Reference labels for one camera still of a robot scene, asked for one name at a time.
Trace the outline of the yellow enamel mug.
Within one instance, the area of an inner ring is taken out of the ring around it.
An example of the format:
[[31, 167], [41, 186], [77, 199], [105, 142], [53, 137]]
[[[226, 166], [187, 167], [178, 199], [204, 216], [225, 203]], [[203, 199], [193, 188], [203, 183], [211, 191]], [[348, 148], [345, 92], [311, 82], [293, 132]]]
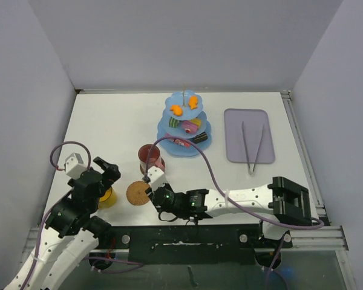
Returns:
[[99, 209], [107, 209], [112, 207], [117, 201], [117, 195], [112, 187], [99, 199]]

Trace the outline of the woven rattan coaster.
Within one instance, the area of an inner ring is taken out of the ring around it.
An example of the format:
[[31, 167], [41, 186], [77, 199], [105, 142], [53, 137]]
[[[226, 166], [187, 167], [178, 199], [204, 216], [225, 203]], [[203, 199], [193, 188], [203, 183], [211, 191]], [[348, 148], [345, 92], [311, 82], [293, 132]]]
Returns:
[[135, 206], [145, 205], [149, 202], [149, 197], [146, 190], [149, 185], [143, 181], [135, 181], [130, 184], [126, 190], [126, 198], [128, 202]]

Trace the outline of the pink patterned mug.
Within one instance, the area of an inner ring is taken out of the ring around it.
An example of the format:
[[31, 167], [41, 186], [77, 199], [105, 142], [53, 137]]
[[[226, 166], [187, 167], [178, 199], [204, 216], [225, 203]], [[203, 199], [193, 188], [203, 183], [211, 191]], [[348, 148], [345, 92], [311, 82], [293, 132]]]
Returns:
[[140, 171], [144, 175], [146, 168], [153, 166], [165, 171], [165, 162], [160, 154], [160, 149], [152, 144], [143, 145], [138, 151], [138, 158], [140, 160]]

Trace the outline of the red pink macaron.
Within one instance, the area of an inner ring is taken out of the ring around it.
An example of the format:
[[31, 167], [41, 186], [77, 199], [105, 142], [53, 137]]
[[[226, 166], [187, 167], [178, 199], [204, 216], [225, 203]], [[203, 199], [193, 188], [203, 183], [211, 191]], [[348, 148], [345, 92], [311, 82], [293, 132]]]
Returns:
[[175, 138], [174, 143], [185, 148], [189, 148], [191, 146], [188, 141], [182, 140], [181, 138]]

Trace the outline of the chocolate layered cake slice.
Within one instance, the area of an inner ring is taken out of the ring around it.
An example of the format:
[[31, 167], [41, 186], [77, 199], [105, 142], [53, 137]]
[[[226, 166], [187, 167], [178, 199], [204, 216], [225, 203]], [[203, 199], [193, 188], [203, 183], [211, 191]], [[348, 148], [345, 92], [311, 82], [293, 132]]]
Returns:
[[201, 142], [204, 142], [208, 139], [208, 135], [206, 132], [202, 132], [201, 134], [198, 134], [196, 135], [192, 141], [194, 144], [198, 144], [198, 143], [201, 143]]

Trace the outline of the pink strawberry cake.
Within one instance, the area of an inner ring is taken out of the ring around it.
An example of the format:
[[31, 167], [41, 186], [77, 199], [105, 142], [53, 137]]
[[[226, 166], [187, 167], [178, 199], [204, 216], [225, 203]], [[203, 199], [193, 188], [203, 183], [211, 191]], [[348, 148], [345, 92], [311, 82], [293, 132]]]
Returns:
[[191, 123], [189, 120], [185, 120], [181, 123], [181, 128], [187, 133], [187, 134], [195, 134], [196, 131], [198, 131], [198, 126]]

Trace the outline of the green striped macaron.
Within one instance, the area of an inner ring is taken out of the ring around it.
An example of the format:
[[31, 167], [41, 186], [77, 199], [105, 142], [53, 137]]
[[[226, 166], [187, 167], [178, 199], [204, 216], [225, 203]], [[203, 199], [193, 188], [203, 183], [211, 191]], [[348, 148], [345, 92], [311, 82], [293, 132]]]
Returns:
[[177, 120], [177, 119], [175, 119], [175, 118], [171, 117], [171, 118], [169, 119], [168, 126], [169, 126], [169, 127], [172, 127], [172, 128], [176, 128], [176, 127], [178, 126], [179, 122], [180, 122], [179, 120]]

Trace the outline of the yellow pink cake slice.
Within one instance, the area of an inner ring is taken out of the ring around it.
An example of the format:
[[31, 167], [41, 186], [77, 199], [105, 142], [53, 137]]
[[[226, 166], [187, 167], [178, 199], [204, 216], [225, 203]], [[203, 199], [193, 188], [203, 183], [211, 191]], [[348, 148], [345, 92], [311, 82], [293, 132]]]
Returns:
[[200, 128], [201, 124], [202, 124], [202, 120], [199, 118], [194, 118], [190, 120], [191, 123], [195, 124], [196, 126], [198, 126], [198, 128]]

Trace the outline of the orange cookie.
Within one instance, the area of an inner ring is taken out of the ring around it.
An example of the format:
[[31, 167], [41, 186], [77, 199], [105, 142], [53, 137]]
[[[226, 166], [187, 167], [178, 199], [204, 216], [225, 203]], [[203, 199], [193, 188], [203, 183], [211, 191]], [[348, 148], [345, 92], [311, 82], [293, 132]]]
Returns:
[[183, 115], [183, 109], [179, 105], [172, 105], [169, 110], [178, 117]]
[[191, 110], [198, 108], [198, 101], [199, 101], [199, 99], [198, 99], [198, 97], [196, 95], [190, 96], [189, 101], [188, 101], [188, 105], [189, 105]]

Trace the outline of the metal tongs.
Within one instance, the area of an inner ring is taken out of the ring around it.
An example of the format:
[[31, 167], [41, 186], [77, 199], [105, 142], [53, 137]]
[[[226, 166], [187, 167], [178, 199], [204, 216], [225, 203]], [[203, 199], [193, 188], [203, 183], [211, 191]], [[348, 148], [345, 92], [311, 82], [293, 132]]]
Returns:
[[260, 154], [260, 148], [264, 133], [264, 125], [262, 125], [259, 129], [252, 128], [252, 130], [247, 130], [245, 122], [242, 122], [241, 133], [243, 137], [247, 172], [249, 176], [253, 176]]

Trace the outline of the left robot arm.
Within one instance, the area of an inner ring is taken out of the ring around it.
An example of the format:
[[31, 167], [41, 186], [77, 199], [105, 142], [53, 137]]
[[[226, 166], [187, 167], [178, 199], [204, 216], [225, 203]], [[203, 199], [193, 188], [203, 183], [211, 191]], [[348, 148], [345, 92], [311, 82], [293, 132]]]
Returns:
[[90, 167], [68, 180], [68, 193], [46, 212], [35, 247], [6, 289], [42, 289], [47, 277], [57, 281], [91, 250], [109, 245], [111, 224], [95, 213], [121, 173], [118, 165], [98, 156], [93, 161], [101, 171]]

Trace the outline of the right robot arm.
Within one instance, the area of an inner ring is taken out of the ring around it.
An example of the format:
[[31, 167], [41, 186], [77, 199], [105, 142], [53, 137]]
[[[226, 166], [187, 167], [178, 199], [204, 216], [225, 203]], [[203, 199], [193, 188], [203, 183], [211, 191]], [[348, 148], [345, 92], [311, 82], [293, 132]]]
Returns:
[[257, 239], [264, 247], [271, 247], [285, 235], [287, 228], [278, 223], [296, 227], [312, 225], [309, 191], [284, 177], [274, 177], [271, 183], [261, 187], [230, 190], [224, 194], [205, 188], [174, 192], [169, 183], [160, 178], [145, 193], [159, 214], [170, 213], [176, 219], [196, 225], [203, 219], [248, 210], [253, 217], [259, 216]]

